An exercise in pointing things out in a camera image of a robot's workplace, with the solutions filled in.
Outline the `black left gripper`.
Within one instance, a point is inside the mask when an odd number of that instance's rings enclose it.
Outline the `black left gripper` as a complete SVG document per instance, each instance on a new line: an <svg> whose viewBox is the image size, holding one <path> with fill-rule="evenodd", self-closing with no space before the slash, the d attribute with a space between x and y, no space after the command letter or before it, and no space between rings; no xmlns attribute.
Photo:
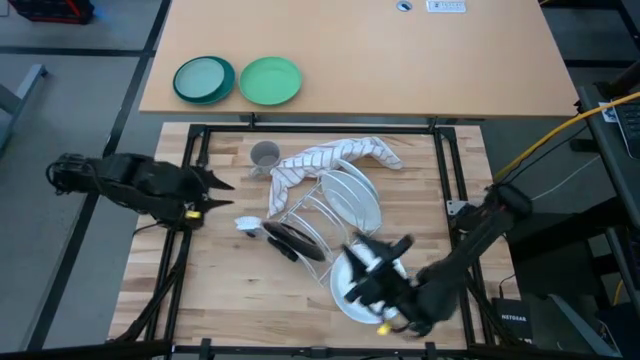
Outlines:
<svg viewBox="0 0 640 360"><path fill-rule="evenodd" d="M179 184L177 197L181 202L174 228L201 228L204 214L214 208L233 204L231 200L208 199L210 188L234 190L234 187L220 180L211 170L197 166L187 166Z"/></svg>

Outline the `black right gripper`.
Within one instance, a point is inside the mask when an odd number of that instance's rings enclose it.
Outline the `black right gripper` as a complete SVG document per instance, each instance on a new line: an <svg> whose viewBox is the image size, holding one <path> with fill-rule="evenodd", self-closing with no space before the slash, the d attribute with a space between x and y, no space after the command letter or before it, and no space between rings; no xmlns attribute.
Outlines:
<svg viewBox="0 0 640 360"><path fill-rule="evenodd" d="M346 292L344 300L348 303L358 301L369 308L372 304L382 303L375 315L382 318L388 306L397 307L398 298L410 293L411 282L396 270L394 261L404 255L414 244L412 235L405 235L396 243L376 240L361 232L355 232L357 245L363 245L378 262L371 270L364 260L350 247L343 245L343 252L348 260L354 286Z"/></svg>

